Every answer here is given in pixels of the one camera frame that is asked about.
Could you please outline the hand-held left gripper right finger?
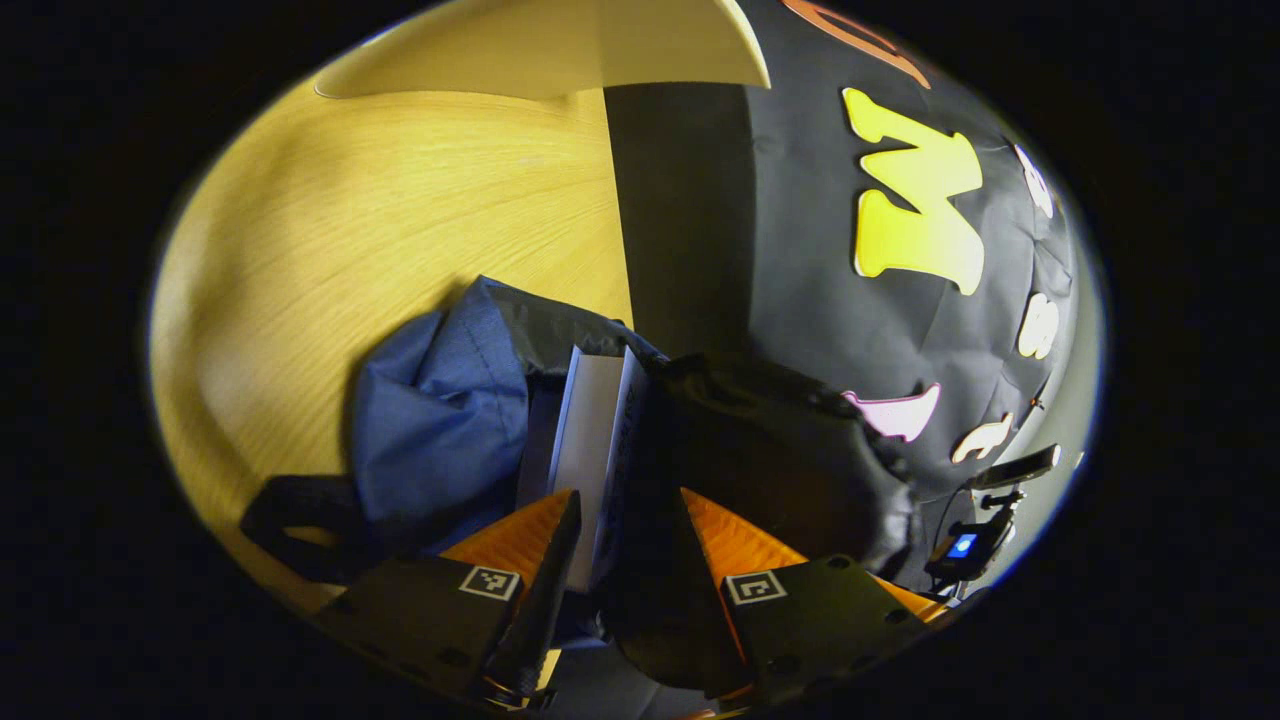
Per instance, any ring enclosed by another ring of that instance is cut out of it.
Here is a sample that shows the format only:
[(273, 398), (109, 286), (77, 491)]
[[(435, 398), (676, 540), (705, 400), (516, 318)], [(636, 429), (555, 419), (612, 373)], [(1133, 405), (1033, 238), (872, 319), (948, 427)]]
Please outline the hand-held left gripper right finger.
[(884, 661), (951, 610), (847, 555), (808, 559), (727, 507), (684, 488), (710, 616), (698, 679), (723, 706), (780, 705)]

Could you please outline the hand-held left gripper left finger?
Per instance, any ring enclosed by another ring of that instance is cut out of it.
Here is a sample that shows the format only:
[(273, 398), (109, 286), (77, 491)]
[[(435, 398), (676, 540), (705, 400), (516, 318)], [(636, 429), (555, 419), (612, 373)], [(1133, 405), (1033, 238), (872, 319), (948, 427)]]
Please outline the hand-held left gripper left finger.
[(439, 694), (522, 708), (538, 692), (581, 524), (579, 492), (557, 492), (444, 553), (381, 562), (315, 623)]

